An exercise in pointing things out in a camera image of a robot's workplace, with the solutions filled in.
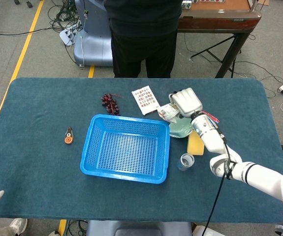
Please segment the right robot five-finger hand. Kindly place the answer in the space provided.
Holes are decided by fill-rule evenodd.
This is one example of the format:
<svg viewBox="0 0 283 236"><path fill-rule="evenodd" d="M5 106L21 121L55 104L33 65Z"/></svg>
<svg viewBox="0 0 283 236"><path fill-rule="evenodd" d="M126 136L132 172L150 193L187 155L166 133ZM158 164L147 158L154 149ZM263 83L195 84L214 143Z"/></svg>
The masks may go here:
<svg viewBox="0 0 283 236"><path fill-rule="evenodd" d="M169 99L170 103L174 104L179 113L185 118L190 118L192 114L203 110L203 105L192 88L171 93Z"/></svg>

